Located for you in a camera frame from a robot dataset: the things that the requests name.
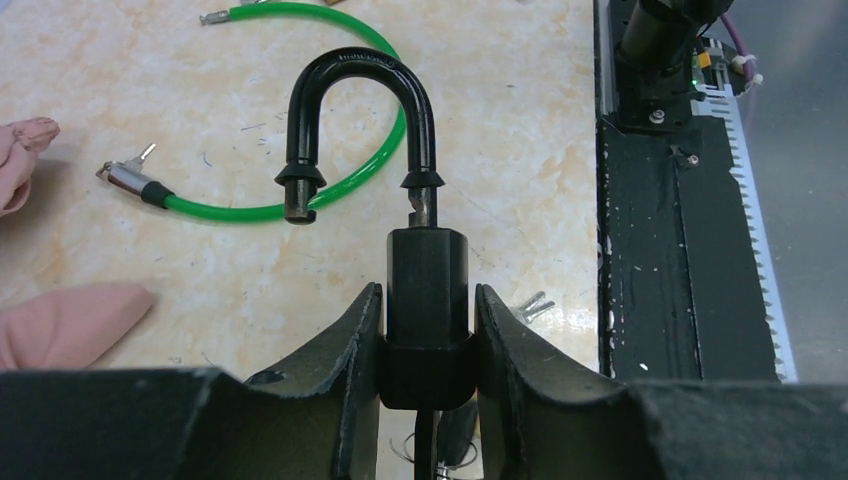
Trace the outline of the black padlock with keys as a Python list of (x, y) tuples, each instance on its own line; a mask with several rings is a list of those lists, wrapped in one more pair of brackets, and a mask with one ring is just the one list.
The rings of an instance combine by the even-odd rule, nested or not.
[(436, 132), (429, 97), (416, 75), (389, 54), (364, 47), (332, 50), (298, 77), (290, 99), (285, 189), (287, 222), (311, 224), (310, 202), (326, 181), (318, 169), (323, 98), (335, 83), (363, 77), (396, 96), (407, 124), (407, 174), (401, 184), (412, 211), (387, 239), (386, 334), (378, 353), (378, 388), (389, 409), (416, 413), (414, 476), (437, 476), (442, 412), (463, 406), (476, 389), (468, 319), (468, 242), (438, 225)]

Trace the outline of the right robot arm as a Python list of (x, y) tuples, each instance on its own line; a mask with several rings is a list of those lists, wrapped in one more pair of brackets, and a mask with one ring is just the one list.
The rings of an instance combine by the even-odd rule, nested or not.
[(614, 116), (628, 133), (671, 134), (706, 99), (695, 86), (698, 36), (732, 5), (731, 0), (612, 1)]

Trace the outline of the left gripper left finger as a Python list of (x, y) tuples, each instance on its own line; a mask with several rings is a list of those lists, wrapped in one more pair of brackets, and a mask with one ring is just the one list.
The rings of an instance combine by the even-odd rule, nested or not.
[(240, 381), (216, 367), (1, 376), (5, 479), (372, 479), (382, 289)]

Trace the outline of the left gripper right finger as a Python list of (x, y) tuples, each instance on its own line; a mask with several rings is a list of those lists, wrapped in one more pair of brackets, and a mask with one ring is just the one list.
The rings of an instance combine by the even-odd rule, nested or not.
[(475, 291), (488, 479), (843, 479), (847, 389), (770, 382), (620, 383)]

